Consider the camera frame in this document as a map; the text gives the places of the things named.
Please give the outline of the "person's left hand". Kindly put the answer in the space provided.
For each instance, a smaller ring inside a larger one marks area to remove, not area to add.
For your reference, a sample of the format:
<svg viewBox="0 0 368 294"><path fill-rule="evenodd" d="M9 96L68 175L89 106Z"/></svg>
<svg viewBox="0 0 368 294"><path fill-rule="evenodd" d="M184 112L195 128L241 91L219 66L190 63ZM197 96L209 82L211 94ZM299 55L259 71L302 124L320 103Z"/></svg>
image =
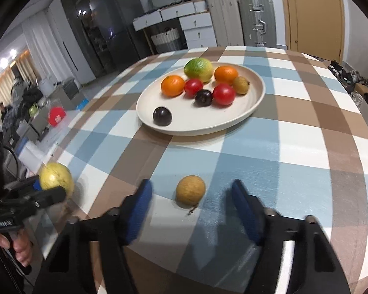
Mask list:
<svg viewBox="0 0 368 294"><path fill-rule="evenodd" d="M10 249L10 241L3 234L0 234L0 246ZM28 267L32 261L32 243L25 229L17 231L17 236L12 240L12 247L15 251L15 258L23 267Z"/></svg>

